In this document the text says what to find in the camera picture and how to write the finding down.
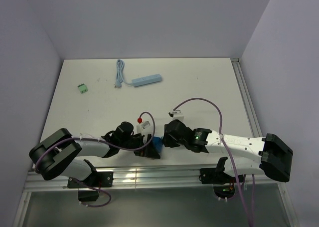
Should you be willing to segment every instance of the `small green block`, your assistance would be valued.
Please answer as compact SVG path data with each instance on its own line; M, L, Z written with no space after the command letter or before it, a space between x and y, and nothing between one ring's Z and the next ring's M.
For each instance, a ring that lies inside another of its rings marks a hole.
M88 91L88 88L84 84L78 85L78 89L82 94Z

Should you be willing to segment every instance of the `wall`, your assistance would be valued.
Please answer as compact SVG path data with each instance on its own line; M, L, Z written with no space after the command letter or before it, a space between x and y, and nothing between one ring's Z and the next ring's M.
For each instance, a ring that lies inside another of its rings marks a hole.
M263 133L294 150L290 195L302 226L318 226L319 2L270 0L242 56Z
M0 219L13 223L61 60L26 0L0 0Z
M65 59L240 57L269 0L28 0Z

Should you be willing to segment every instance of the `white table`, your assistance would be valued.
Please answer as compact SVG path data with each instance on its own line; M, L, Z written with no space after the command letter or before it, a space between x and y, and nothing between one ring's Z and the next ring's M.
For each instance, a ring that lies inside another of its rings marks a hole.
M60 128L72 135L105 135L123 121L137 124L143 111L153 114L156 136L171 121L168 112L180 102L202 97L214 102L223 114L225 134L252 137L243 100L229 58L123 59L124 75L131 79L159 73L160 83L138 88L114 88L116 59L65 60L42 133L42 140ZM77 89L84 83L88 92ZM219 116L213 106L188 102L180 110L184 123L193 128L218 130ZM85 157L96 167L147 167L216 164L221 156L193 153L184 147L163 147L160 160L137 157L121 150L111 158Z

